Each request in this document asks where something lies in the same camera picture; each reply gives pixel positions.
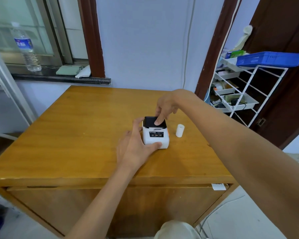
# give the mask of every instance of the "white bottle cap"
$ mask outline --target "white bottle cap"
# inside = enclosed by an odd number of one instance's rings
[[[17,22],[11,22],[11,25],[16,28],[20,27],[20,23],[17,23]]]
[[[181,138],[183,136],[185,126],[182,124],[178,124],[177,129],[176,129],[176,137]]]

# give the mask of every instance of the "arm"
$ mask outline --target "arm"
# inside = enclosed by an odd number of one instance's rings
[[[85,210],[65,239],[104,239],[116,208],[128,183],[148,156],[162,143],[144,145],[135,119],[132,131],[127,131],[117,146],[117,168],[96,198]]]
[[[263,213],[287,238],[299,238],[299,163],[187,90],[169,92],[158,100],[156,124],[178,108]]]

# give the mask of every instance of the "blue bottle label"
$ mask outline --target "blue bottle label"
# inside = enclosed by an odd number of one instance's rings
[[[33,49],[31,39],[14,39],[19,49]]]

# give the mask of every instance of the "white label sticker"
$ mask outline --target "white label sticker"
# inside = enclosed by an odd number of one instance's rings
[[[226,190],[224,184],[211,184],[214,190]]]

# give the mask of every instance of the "white cloth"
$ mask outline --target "white cloth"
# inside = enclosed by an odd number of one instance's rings
[[[168,221],[156,233],[154,239],[201,239],[195,229],[186,222]]]

